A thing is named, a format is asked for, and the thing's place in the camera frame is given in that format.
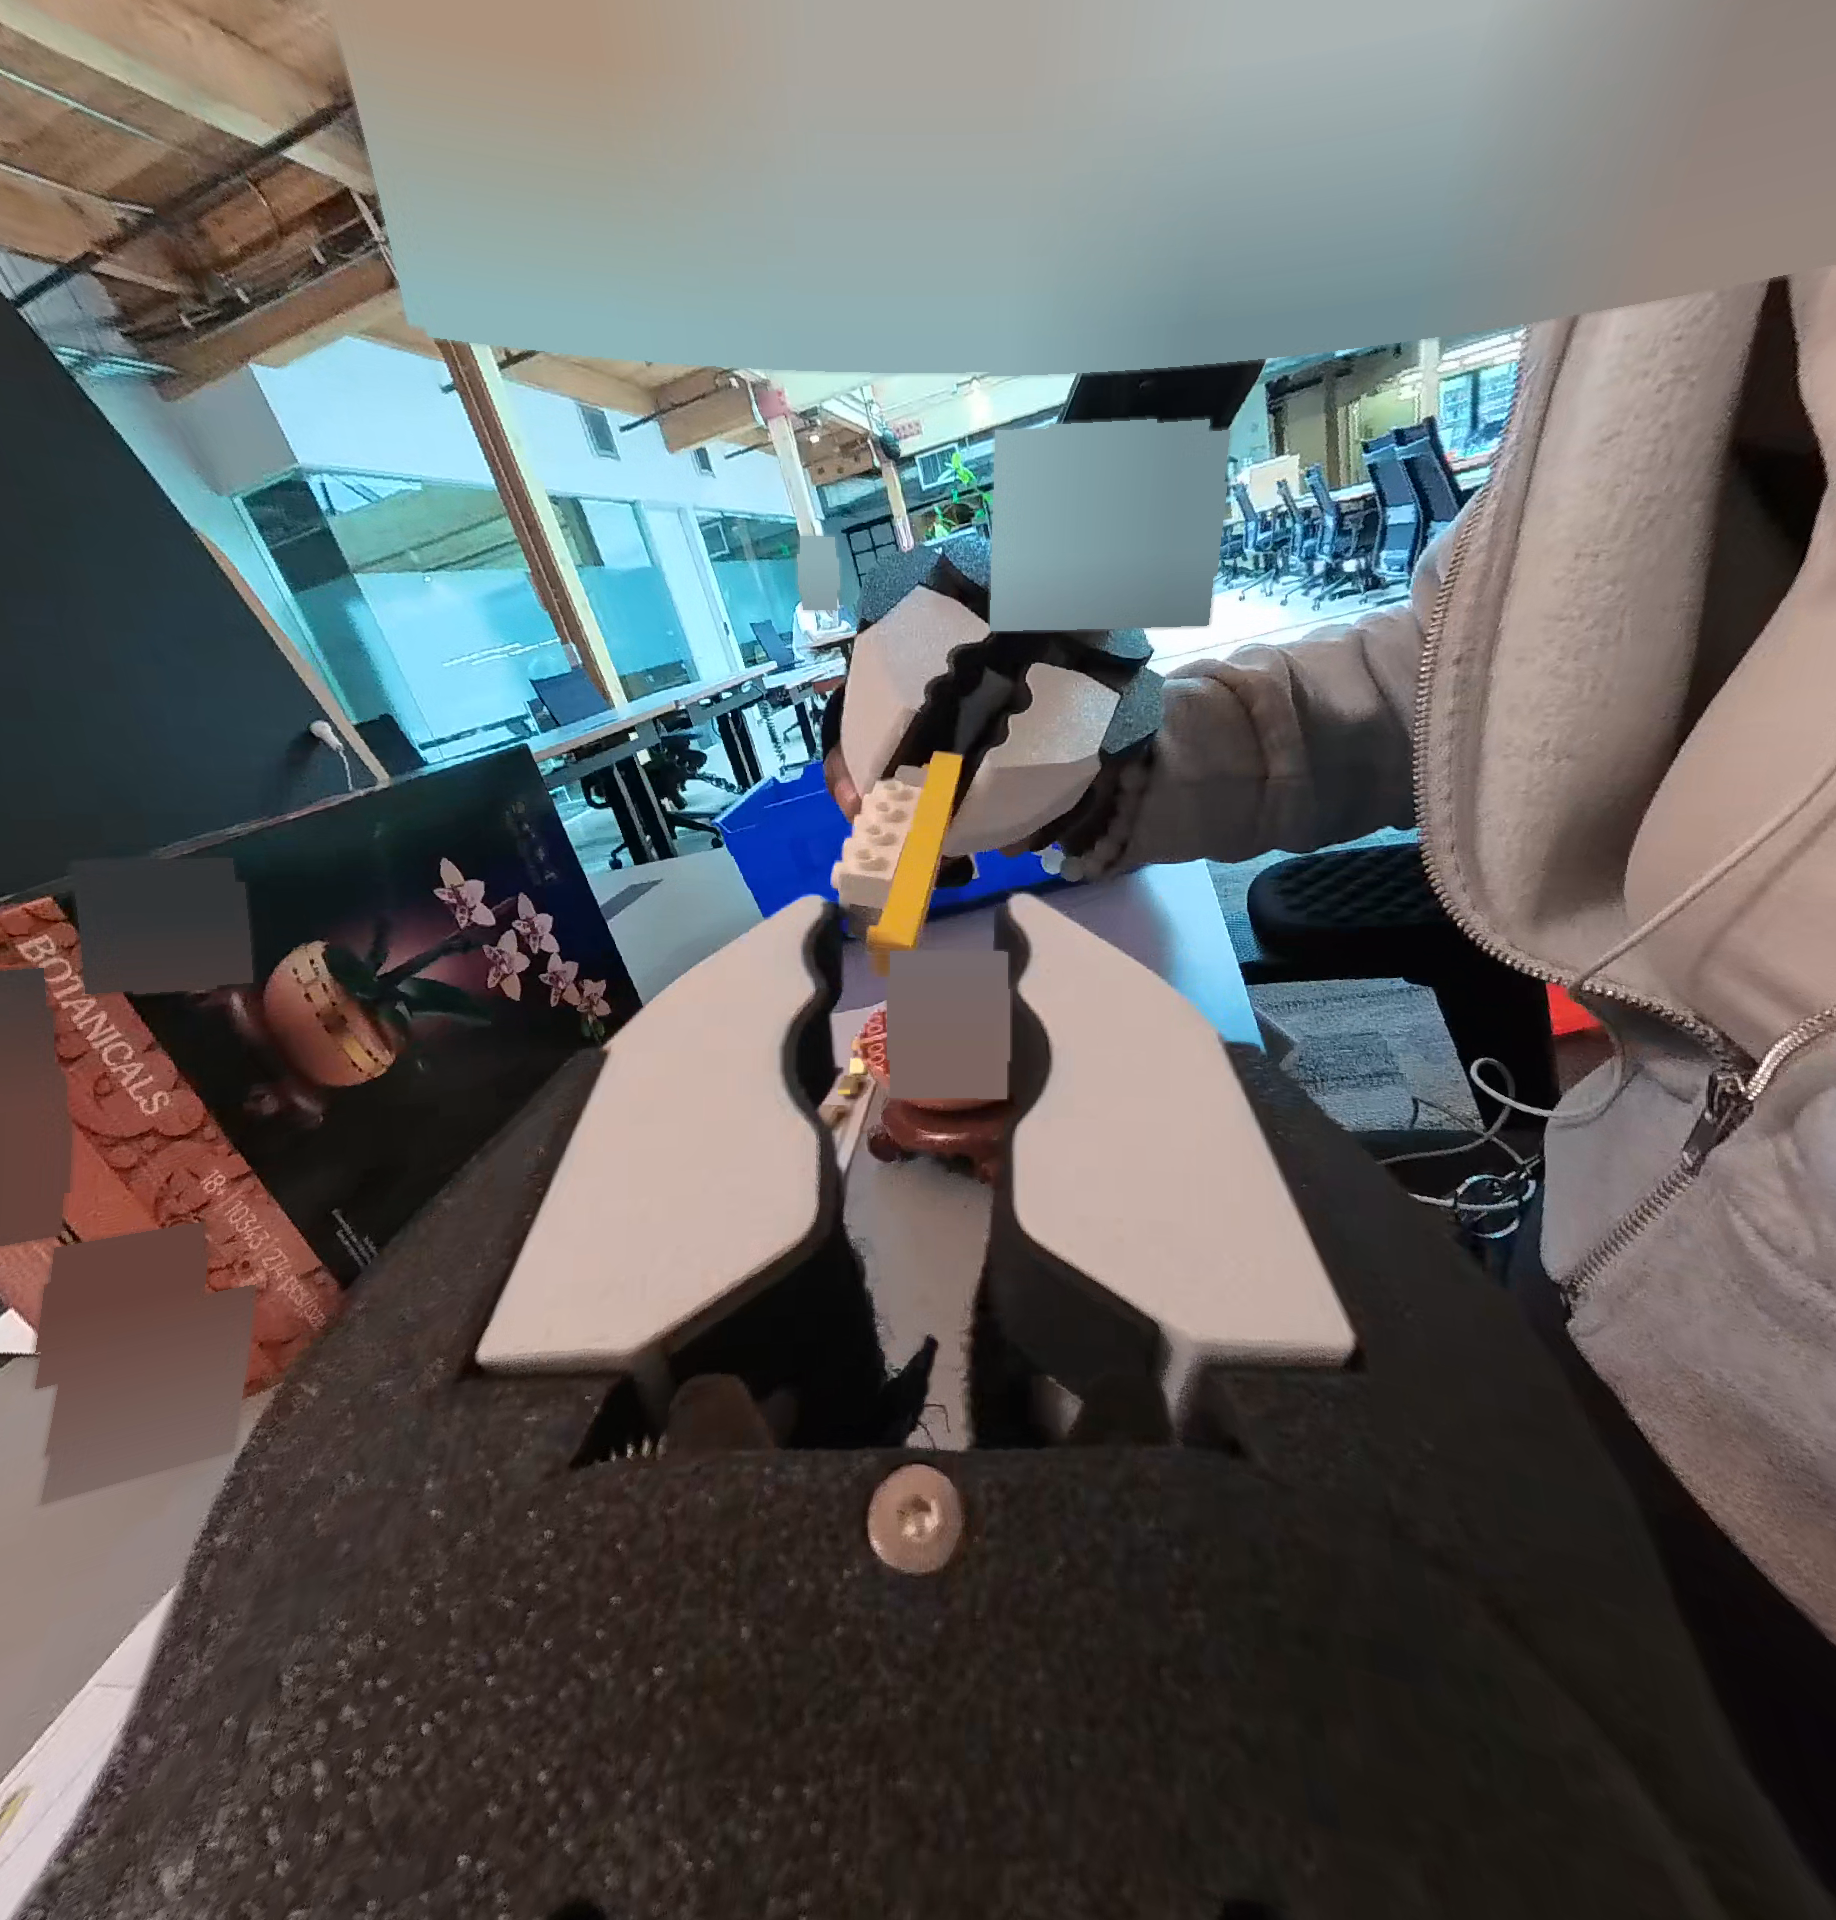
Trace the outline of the blue plastic bin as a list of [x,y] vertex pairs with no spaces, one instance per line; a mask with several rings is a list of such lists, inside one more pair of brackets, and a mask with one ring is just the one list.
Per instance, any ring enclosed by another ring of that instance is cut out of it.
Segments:
[[[725,807],[715,827],[763,914],[799,897],[837,897],[831,869],[849,822],[826,790],[821,763],[770,775]],[[961,914],[1012,894],[1070,889],[1062,875],[1047,871],[1036,853],[978,854],[971,883],[935,889],[931,917]]]

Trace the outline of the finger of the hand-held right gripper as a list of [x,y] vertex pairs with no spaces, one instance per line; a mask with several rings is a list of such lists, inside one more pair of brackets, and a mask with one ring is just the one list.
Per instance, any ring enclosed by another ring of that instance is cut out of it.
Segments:
[[1032,662],[1027,704],[1005,716],[954,809],[948,857],[1025,847],[1059,822],[1100,777],[1123,693],[1095,675]]
[[965,601],[915,587],[856,634],[842,701],[842,754],[859,796],[944,749],[961,757],[961,799],[997,742],[993,630]]

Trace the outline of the grey desk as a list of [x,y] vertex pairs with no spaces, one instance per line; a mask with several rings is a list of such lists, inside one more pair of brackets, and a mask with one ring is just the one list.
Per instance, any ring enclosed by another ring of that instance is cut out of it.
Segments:
[[[759,908],[726,853],[686,854],[630,871],[598,871],[591,886],[614,930],[626,971],[650,1000],[755,924]],[[1051,894],[1071,914],[1186,995],[1228,1040],[1258,1036],[1233,945],[1202,864],[1156,867],[1102,886]],[[856,1147],[846,1220],[865,1259],[886,1355],[903,1363],[939,1339],[931,1398],[915,1439],[935,1451],[968,1444],[965,1333],[990,1220],[977,1183],[930,1164],[880,1166]],[[0,1334],[0,1662],[19,1627],[50,1594],[98,1597],[137,1578],[161,1594],[182,1571],[227,1456],[147,1480],[43,1502],[45,1436],[54,1389],[35,1387],[29,1334]]]

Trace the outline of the white hoodie drawstring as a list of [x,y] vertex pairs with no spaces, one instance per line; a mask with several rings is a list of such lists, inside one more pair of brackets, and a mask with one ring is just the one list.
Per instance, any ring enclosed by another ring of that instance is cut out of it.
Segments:
[[[1804,814],[1804,809],[1809,806],[1813,806],[1832,781],[1836,781],[1836,757],[1823,766],[1823,772],[1810,781],[1810,785],[1805,785],[1779,814],[1767,819],[1751,837],[1745,837],[1740,847],[1728,850],[1718,864],[1713,864],[1696,881],[1685,885],[1674,900],[1668,900],[1664,905],[1660,905],[1655,912],[1652,912],[1647,922],[1630,928],[1630,931],[1627,931],[1627,937],[1622,941],[1618,941],[1613,947],[1606,947],[1588,968],[1578,971],[1568,980],[1568,985],[1576,987],[1576,990],[1588,990],[1592,984],[1600,980],[1609,973],[1609,968],[1615,959],[1623,958],[1629,950],[1639,947],[1654,931],[1663,930],[1668,922],[1683,914],[1694,901],[1699,901],[1704,895],[1708,895],[1725,875],[1728,875],[1733,869],[1737,869],[1740,866],[1751,862],[1760,847],[1766,847],[1767,841],[1782,835],[1785,829],[1795,819],[1800,819]],[[1769,1049],[1760,1058],[1760,1062],[1754,1068],[1751,1068],[1748,1079],[1745,1079],[1745,1091],[1741,1095],[1736,1095],[1736,1098],[1740,1103],[1754,1100],[1769,1085],[1769,1081],[1775,1078],[1775,1073],[1782,1070],[1785,1062],[1793,1053],[1798,1053],[1801,1048],[1810,1046],[1813,1040],[1820,1039],[1834,1027],[1836,1027],[1836,1004],[1809,1015],[1795,1028],[1785,1032],[1775,1043],[1769,1046]]]

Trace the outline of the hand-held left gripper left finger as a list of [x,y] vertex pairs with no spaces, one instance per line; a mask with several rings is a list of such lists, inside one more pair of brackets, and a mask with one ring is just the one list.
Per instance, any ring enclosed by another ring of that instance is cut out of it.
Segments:
[[826,900],[676,976],[599,1073],[474,1350],[487,1374],[664,1374],[835,1226],[818,1100],[842,930]]

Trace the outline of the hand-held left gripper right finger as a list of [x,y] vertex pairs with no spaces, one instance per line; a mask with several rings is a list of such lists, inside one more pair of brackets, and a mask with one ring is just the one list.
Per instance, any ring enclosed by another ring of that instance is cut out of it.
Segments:
[[1027,897],[998,914],[1021,1096],[990,1301],[1051,1379],[1336,1369],[1358,1339],[1219,1028],[1139,959]]

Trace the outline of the narrow yellow toy plate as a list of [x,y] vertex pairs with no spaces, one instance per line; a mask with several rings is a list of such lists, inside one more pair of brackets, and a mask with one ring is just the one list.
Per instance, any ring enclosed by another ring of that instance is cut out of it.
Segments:
[[897,866],[880,919],[865,930],[865,947],[878,973],[900,950],[920,945],[944,857],[944,837],[954,819],[954,802],[961,773],[961,757],[936,752],[925,763],[925,781],[911,822],[911,835]]

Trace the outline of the green plant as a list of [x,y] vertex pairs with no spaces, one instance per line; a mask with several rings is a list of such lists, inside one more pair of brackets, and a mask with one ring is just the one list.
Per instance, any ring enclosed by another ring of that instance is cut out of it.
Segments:
[[916,476],[930,497],[916,518],[916,535],[927,544],[959,533],[990,538],[992,493],[957,445],[924,451]]

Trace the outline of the wooden office desk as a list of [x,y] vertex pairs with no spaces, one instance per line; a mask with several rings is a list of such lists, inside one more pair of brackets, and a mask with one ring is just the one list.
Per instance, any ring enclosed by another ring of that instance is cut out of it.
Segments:
[[715,817],[695,814],[666,804],[651,780],[651,761],[676,744],[664,722],[682,722],[688,730],[712,730],[730,764],[729,790],[740,796],[767,777],[752,734],[752,717],[770,717],[772,707],[788,707],[809,754],[821,746],[818,702],[844,682],[846,665],[837,657],[788,669],[740,669],[715,682],[651,692],[596,717],[530,734],[530,749],[548,790],[591,788],[598,806],[608,807],[620,832],[623,854],[635,864],[680,854],[675,829],[725,837]]

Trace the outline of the row of black office chairs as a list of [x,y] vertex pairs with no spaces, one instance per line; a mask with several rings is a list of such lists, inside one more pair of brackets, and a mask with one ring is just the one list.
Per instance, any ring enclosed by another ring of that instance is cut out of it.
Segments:
[[1436,417],[1362,443],[1364,477],[1333,489],[1290,458],[1242,469],[1228,489],[1219,587],[1321,607],[1409,584],[1436,535],[1482,490],[1489,462],[1458,461]]

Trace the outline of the person's right forearm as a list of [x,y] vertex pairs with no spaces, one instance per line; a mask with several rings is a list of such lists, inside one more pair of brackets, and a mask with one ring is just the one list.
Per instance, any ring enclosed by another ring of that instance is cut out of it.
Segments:
[[1242,862],[1413,829],[1427,610],[1413,600],[1171,672],[1096,853],[1118,867]]

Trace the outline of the black orchid picture box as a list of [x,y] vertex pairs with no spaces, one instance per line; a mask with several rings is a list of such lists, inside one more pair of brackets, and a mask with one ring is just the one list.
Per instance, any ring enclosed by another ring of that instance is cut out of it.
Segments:
[[55,1246],[204,1226],[208,1285],[257,1294],[257,1394],[640,993],[522,748],[187,854],[233,859],[248,984],[93,993],[68,894],[0,901],[0,971],[45,979],[75,1129],[65,1226],[0,1246],[0,1301],[37,1324]]

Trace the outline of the white toy brick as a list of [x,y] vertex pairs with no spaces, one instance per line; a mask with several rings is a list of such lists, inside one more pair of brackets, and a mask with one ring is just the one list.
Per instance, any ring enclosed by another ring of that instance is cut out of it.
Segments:
[[829,871],[834,897],[855,931],[874,926],[883,914],[911,835],[925,772],[924,764],[903,764],[876,780],[859,799]]

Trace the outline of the black divider board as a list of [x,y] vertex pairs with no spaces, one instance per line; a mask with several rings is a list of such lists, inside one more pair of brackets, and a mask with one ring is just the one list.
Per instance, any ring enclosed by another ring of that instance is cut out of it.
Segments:
[[0,900],[375,783],[255,607],[0,292]]

